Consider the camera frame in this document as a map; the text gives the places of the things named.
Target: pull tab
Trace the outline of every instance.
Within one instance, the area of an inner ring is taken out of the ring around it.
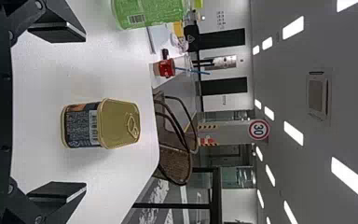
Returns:
[[[130,114],[129,119],[127,120],[127,131],[133,138],[137,139],[139,137],[139,130],[138,127],[136,127],[136,120],[132,114]]]

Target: wooden chair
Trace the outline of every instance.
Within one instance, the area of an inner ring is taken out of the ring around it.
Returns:
[[[165,100],[178,101],[191,122],[192,133],[185,133]],[[191,155],[198,152],[197,132],[185,104],[176,97],[164,96],[160,91],[154,95],[156,122],[158,126],[159,164],[153,177],[165,179],[175,185],[185,185],[192,173]],[[166,125],[172,126],[173,132]]]

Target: black panel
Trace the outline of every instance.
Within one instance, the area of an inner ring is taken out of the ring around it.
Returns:
[[[219,49],[245,45],[245,29],[200,35],[200,49]]]
[[[188,41],[188,52],[198,52],[200,50],[200,30],[199,26],[188,25],[185,27],[185,37]]]
[[[205,95],[223,95],[248,92],[248,78],[227,78],[201,81],[201,93]]]

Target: air vent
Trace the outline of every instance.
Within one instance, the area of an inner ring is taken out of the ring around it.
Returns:
[[[320,122],[331,117],[331,70],[315,69],[307,77],[307,105],[309,115]]]

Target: red object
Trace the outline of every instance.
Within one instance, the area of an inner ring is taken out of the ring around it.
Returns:
[[[214,139],[212,138],[201,138],[200,142],[205,145],[205,144],[213,144],[214,143]]]
[[[159,74],[170,78],[175,76],[175,61],[173,59],[162,60],[158,63]]]

